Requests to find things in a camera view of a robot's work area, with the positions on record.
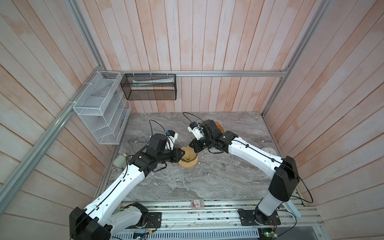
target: small label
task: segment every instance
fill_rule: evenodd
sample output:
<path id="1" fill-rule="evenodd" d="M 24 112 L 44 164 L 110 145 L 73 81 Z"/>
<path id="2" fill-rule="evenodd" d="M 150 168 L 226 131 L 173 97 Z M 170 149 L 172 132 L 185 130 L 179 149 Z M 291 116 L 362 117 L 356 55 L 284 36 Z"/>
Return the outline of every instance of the small label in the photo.
<path id="1" fill-rule="evenodd" d="M 193 200 L 193 205 L 195 207 L 200 207 L 200 200 Z"/>

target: white tube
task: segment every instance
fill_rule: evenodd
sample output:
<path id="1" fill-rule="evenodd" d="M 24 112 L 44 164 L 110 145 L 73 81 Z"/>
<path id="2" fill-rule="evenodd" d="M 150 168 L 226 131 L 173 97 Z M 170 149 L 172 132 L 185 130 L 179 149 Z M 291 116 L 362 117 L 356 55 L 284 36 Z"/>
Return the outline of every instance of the white tube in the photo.
<path id="1" fill-rule="evenodd" d="M 258 209 L 266 216 L 270 216 L 281 203 L 282 201 L 278 200 L 270 192 L 268 192 L 268 194 L 259 203 Z"/>

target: robotic arm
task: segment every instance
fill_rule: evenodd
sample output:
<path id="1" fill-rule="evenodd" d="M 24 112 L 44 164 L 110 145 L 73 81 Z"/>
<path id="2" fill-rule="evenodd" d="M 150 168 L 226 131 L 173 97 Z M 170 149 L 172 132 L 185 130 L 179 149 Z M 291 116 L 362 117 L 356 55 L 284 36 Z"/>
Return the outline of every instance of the robotic arm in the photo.
<path id="1" fill-rule="evenodd" d="M 172 130 L 167 131 L 166 135 L 153 134 L 148 144 L 132 156 L 122 174 L 107 190 L 84 209 L 75 208 L 70 213 L 71 238 L 107 240 L 126 227 L 144 227 L 147 224 L 148 209 L 140 203 L 131 204 L 116 214 L 113 212 L 126 195 L 155 170 L 159 163 L 166 167 L 166 162 L 180 161 L 185 152 L 174 147 L 177 136 Z"/>
<path id="2" fill-rule="evenodd" d="M 248 161 L 272 177 L 268 194 L 255 209 L 254 216 L 258 224 L 264 225 L 269 216 L 283 203 L 286 209 L 297 218 L 301 215 L 289 200 L 296 188 L 299 178 L 297 167 L 291 157 L 285 159 L 273 156 L 247 143 L 235 133 L 222 133 L 213 120 L 198 124 L 192 122 L 188 130 L 195 139 L 189 144 L 196 153 L 204 149 L 215 148 L 231 153 Z M 169 130 L 166 134 L 155 133 L 141 150 L 127 162 L 122 174 L 98 198 L 84 209 L 75 208 L 70 213 L 70 236 L 74 240 L 107 240 L 126 227 L 135 225 L 145 227 L 148 209 L 140 203 L 129 205 L 127 209 L 113 214 L 126 195 L 141 182 L 159 163 L 179 162 L 185 154 L 180 148 L 174 147 L 178 135 Z"/>
<path id="3" fill-rule="evenodd" d="M 269 216 L 282 203 L 297 218 L 301 217 L 299 211 L 290 201 L 290 197 L 299 183 L 299 177 L 296 174 L 297 167 L 293 158 L 287 156 L 283 159 L 273 156 L 247 143 L 233 132 L 222 133 L 215 122 L 210 119 L 200 124 L 191 122 L 188 130 L 195 136 L 195 139 L 189 144 L 195 153 L 214 147 L 221 151 L 219 153 L 226 152 L 239 156 L 272 178 L 268 194 L 255 209 L 254 216 L 258 224 L 269 223 Z"/>

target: vent grille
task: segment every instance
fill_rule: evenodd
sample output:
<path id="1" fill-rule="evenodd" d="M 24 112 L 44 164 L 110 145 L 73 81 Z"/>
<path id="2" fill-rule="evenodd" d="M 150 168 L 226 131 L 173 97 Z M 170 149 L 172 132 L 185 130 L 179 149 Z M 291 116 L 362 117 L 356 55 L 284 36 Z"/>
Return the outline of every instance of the vent grille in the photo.
<path id="1" fill-rule="evenodd" d="M 133 234 L 144 233 L 143 231 L 121 231 L 114 237 L 121 238 L 123 240 L 133 239 Z M 242 229 L 206 229 L 206 230 L 158 230 L 150 235 L 148 239 L 165 239 L 165 240 L 192 240 L 192 239 L 235 239 L 235 238 L 259 238 L 259 232 L 257 228 L 242 228 Z"/>

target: black cable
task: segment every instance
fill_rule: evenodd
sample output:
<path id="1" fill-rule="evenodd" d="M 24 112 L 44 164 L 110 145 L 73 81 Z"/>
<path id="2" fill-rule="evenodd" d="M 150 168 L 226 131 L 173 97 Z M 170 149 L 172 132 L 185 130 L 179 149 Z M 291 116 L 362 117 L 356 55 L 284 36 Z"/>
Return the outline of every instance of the black cable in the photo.
<path id="1" fill-rule="evenodd" d="M 188 161 L 187 161 L 187 160 L 181 158 L 180 161 L 183 161 L 183 162 L 192 162 L 192 161 L 195 160 L 196 158 L 197 158 L 197 153 L 196 153 L 195 157 L 194 157 L 192 160 L 188 160 Z"/>
<path id="2" fill-rule="evenodd" d="M 275 160 L 275 161 L 276 161 L 277 163 L 280 163 L 281 165 L 286 166 L 287 168 L 289 168 L 290 170 L 292 170 L 292 172 L 294 172 L 294 173 L 298 176 L 298 178 L 303 182 L 304 187 L 307 189 L 307 191 L 308 191 L 308 193 L 309 193 L 309 195 L 310 195 L 310 197 L 311 197 L 311 201 L 307 201 L 307 200 L 302 199 L 302 198 L 300 198 L 300 197 L 297 197 L 297 198 L 298 198 L 298 199 L 301 199 L 301 200 L 303 200 L 303 201 L 305 201 L 305 202 L 308 202 L 308 203 L 310 203 L 310 204 L 313 203 L 313 197 L 312 197 L 312 194 L 311 194 L 310 190 L 308 189 L 307 185 L 305 184 L 305 182 L 303 181 L 303 179 L 299 176 L 299 174 L 298 174 L 296 171 L 294 171 L 291 167 L 285 165 L 284 163 L 279 162 L 279 161 L 277 161 L 277 160 Z"/>
<path id="3" fill-rule="evenodd" d="M 288 213 L 290 213 L 290 214 L 295 218 L 295 224 L 293 225 L 293 227 L 291 227 L 291 228 L 288 229 L 287 231 L 283 232 L 283 233 L 279 236 L 279 237 L 281 237 L 281 236 L 283 236 L 284 234 L 286 234 L 289 230 L 291 230 L 292 228 L 294 228 L 294 227 L 296 226 L 296 224 L 297 224 L 297 218 L 296 218 L 296 216 L 295 216 L 293 213 L 291 213 L 291 212 L 289 212 L 289 211 L 287 211 L 287 210 L 279 210 L 279 211 L 288 212 Z"/>
<path id="4" fill-rule="evenodd" d="M 114 237 L 114 236 L 111 236 L 111 238 L 117 238 L 117 239 L 123 240 L 123 239 L 121 239 L 121 238 L 118 238 L 118 237 Z"/>
<path id="5" fill-rule="evenodd" d="M 77 227 L 94 211 L 94 209 L 88 213 L 77 225 L 76 227 L 74 227 L 74 230 L 72 232 L 72 234 L 70 235 L 70 240 L 72 239 L 73 235 L 74 235 L 74 232 L 76 231 Z"/>
<path id="6" fill-rule="evenodd" d="M 198 119 L 200 119 L 201 120 L 201 122 L 203 123 L 204 121 L 201 119 L 201 118 L 199 118 L 198 116 L 196 116 L 195 114 L 192 114 L 192 113 L 189 113 L 189 112 L 183 112 L 183 115 L 184 115 L 184 117 L 186 117 L 190 122 L 192 122 L 191 121 L 191 119 L 189 119 L 186 115 L 185 115 L 185 113 L 188 113 L 189 115 L 192 115 L 192 116 L 195 116 L 195 117 L 197 117 Z"/>
<path id="7" fill-rule="evenodd" d="M 271 159 L 272 161 L 276 161 L 274 158 L 272 158 L 272 157 L 270 157 L 270 156 L 267 156 L 267 155 L 265 155 L 265 154 L 263 154 L 263 153 L 257 151 L 256 149 L 250 147 L 249 144 L 245 144 L 245 143 L 240 142 L 240 141 L 238 141 L 238 140 L 229 140 L 229 141 L 223 143 L 223 145 L 226 144 L 226 143 L 228 143 L 228 142 L 232 142 L 232 141 L 239 142 L 239 143 L 241 143 L 242 145 L 244 145 L 246 148 L 250 148 L 250 149 L 254 150 L 255 152 L 257 152 L 257 153 L 263 155 L 264 157 L 267 157 L 267 158 Z"/>
<path id="8" fill-rule="evenodd" d="M 308 193 L 309 193 L 309 195 L 310 195 L 310 197 L 311 197 L 311 201 L 307 201 L 307 200 L 302 199 L 302 198 L 297 197 L 297 196 L 291 196 L 291 197 L 296 197 L 296 198 L 301 199 L 301 200 L 303 200 L 303 201 L 305 201 L 305 202 L 313 203 L 313 197 L 312 197 L 311 192 L 309 191 L 309 189 L 308 189 L 307 185 L 305 184 L 305 182 L 303 181 L 303 179 L 300 177 L 300 175 L 299 175 L 295 170 L 293 170 L 291 167 L 285 165 L 284 163 L 277 161 L 276 159 L 274 159 L 274 158 L 272 158 L 272 157 L 269 157 L 269 156 L 267 156 L 267 155 L 265 155 L 265 154 L 262 154 L 261 152 L 257 151 L 256 149 L 250 147 L 249 144 L 245 144 L 245 143 L 240 142 L 240 141 L 238 141 L 238 140 L 231 140 L 231 141 L 239 142 L 239 143 L 245 145 L 245 147 L 248 147 L 248 148 L 254 150 L 255 152 L 257 152 L 257 153 L 259 153 L 259 154 L 261 154 L 261 155 L 263 155 L 263 156 L 265 156 L 265 157 L 271 159 L 272 161 L 276 161 L 277 163 L 280 163 L 281 165 L 284 165 L 284 166 L 286 166 L 287 168 L 289 168 L 290 170 L 292 170 L 292 172 L 294 172 L 294 173 L 298 176 L 298 178 L 303 182 L 305 188 L 307 189 L 307 191 L 308 191 Z"/>
<path id="9" fill-rule="evenodd" d="M 156 122 L 155 120 L 152 120 L 152 119 L 149 120 L 149 125 L 151 126 L 151 136 L 153 135 L 153 130 L 152 130 L 151 121 L 152 121 L 152 122 L 155 122 L 155 123 L 157 123 L 157 124 L 159 124 L 159 125 L 162 127 L 162 129 L 164 130 L 164 132 L 165 132 L 166 136 L 168 137 L 168 139 L 173 143 L 173 146 L 175 146 L 175 143 L 174 143 L 174 142 L 172 141 L 172 139 L 168 136 L 167 131 L 164 129 L 164 127 L 163 127 L 160 123 L 158 123 L 158 122 Z"/>
<path id="10" fill-rule="evenodd" d="M 158 172 L 158 171 L 163 170 L 164 168 L 166 168 L 167 167 L 167 163 L 165 162 L 164 164 L 166 165 L 165 167 L 162 167 L 162 168 L 160 168 L 158 170 L 153 170 L 153 172 Z"/>
<path id="11" fill-rule="evenodd" d="M 221 152 L 211 152 L 209 149 L 210 149 L 210 148 L 208 148 L 208 152 L 213 153 L 213 154 L 220 154 L 220 153 L 223 153 L 223 151 L 221 151 Z"/>

